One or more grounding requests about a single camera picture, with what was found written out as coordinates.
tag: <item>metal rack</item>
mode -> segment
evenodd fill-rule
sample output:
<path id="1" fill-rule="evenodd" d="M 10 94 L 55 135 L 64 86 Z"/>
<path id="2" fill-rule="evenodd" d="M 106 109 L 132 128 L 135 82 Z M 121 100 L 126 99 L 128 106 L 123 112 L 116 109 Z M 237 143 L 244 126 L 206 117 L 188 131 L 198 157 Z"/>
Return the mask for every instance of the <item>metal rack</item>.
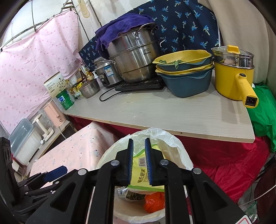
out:
<path id="1" fill-rule="evenodd" d="M 93 6 L 92 6 L 92 4 L 91 4 L 91 1 L 90 1 L 90 0 L 88 0 L 88 1 L 89 1 L 90 5 L 91 5 L 91 7 L 92 7 L 92 10 L 93 10 L 93 12 L 94 12 L 94 14 L 95 14 L 95 16 L 96 16 L 96 18 L 97 18 L 97 20 L 98 20 L 100 26 L 102 27 L 102 24 L 101 24 L 101 22 L 100 22 L 100 20 L 99 20 L 99 18 L 98 18 L 98 16 L 97 16 L 97 14 L 96 14 L 96 12 L 95 12 Z M 81 22 L 81 19 L 80 19 L 80 17 L 79 17 L 79 14 L 77 13 L 77 11 L 76 11 L 75 8 L 76 8 L 76 7 L 75 7 L 75 5 L 74 5 L 74 3 L 73 3 L 72 0 L 71 0 L 70 2 L 69 2 L 69 0 L 66 0 L 65 3 L 63 4 L 62 8 L 60 9 L 60 12 L 59 12 L 58 14 L 62 13 L 64 9 L 67 9 L 67 10 L 72 10 L 72 9 L 74 9 L 74 11 L 75 11 L 75 13 L 77 14 L 78 19 L 79 19 L 79 21 L 80 21 L 80 23 L 81 23 L 81 26 L 82 26 L 82 28 L 83 28 L 83 30 L 84 30 L 84 32 L 85 32 L 85 35 L 86 35 L 86 37 L 87 37 L 87 39 L 88 39 L 88 41 L 89 41 L 89 37 L 88 37 L 88 35 L 87 35 L 87 32 L 85 31 L 85 28 L 84 28 L 84 26 L 83 26 L 83 23 Z M 31 26 L 31 27 L 29 27 L 29 28 L 23 30 L 23 31 L 20 32 L 19 34 L 13 36 L 11 39 L 9 39 L 7 42 L 5 42 L 5 43 L 0 47 L 0 52 L 2 52 L 4 46 L 6 46 L 9 42 L 13 41 L 15 38 L 17 38 L 17 37 L 20 36 L 21 34 L 25 33 L 25 32 L 28 31 L 28 30 L 31 30 L 31 29 L 33 29 L 33 28 L 34 28 L 34 31 L 36 32 L 36 31 L 37 31 L 36 27 L 37 27 L 37 26 L 40 26 L 40 25 L 42 25 L 42 24 L 44 24 L 44 23 L 47 22 L 48 20 L 49 20 L 49 19 L 46 19 L 46 20 L 43 21 L 43 22 L 34 24 L 33 26 Z"/>

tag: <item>pink polka dot sheet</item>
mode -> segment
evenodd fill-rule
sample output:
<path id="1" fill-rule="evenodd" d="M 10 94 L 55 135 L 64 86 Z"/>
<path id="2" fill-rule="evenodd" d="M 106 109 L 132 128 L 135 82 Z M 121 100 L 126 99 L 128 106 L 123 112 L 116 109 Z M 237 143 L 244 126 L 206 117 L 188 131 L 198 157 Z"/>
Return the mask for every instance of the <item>pink polka dot sheet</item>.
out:
<path id="1" fill-rule="evenodd" d="M 0 52 L 0 121 L 9 133 L 50 99 L 47 79 L 59 71 L 68 79 L 78 71 L 78 37 L 77 15 L 66 11 Z"/>
<path id="2" fill-rule="evenodd" d="M 94 170 L 105 151 L 116 141 L 111 132 L 93 121 L 34 162 L 30 176 L 49 172 L 60 166 L 66 166 L 68 172 L 81 168 Z"/>

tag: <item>stainless steel steamer pot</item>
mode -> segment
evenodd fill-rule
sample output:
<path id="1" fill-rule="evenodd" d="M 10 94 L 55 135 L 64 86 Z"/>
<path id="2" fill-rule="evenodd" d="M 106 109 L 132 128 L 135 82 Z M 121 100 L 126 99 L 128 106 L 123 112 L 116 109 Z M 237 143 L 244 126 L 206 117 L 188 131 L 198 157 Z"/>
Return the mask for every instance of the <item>stainless steel steamer pot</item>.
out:
<path id="1" fill-rule="evenodd" d="M 109 44 L 110 59 L 126 82 L 138 82 L 156 75 L 152 62 L 162 55 L 156 29 L 155 23 L 147 23 L 120 34 Z"/>

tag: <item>navy palm tree print fabric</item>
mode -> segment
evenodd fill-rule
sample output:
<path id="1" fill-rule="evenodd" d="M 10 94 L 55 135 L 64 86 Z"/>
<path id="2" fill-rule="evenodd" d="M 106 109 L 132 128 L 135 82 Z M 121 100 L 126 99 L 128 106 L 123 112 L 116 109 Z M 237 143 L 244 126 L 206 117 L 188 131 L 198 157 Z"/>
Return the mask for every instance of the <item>navy palm tree print fabric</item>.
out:
<path id="1" fill-rule="evenodd" d="M 212 11 L 197 0 L 150 0 L 128 13 L 147 14 L 159 26 L 157 37 L 163 54 L 181 50 L 203 49 L 212 53 L 218 45 L 217 21 Z M 93 60 L 100 55 L 92 38 L 79 52 L 86 65 L 94 70 Z"/>

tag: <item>green can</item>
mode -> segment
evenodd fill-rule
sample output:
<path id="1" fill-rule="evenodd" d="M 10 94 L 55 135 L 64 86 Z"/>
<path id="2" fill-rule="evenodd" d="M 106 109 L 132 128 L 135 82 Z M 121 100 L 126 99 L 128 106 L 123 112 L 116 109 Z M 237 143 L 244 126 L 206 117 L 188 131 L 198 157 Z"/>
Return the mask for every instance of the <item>green can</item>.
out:
<path id="1" fill-rule="evenodd" d="M 61 105 L 63 106 L 63 108 L 65 110 L 68 110 L 74 104 L 74 102 L 71 100 L 69 94 L 67 93 L 66 89 L 64 89 L 59 94 L 57 94 L 56 97 L 59 99 Z"/>

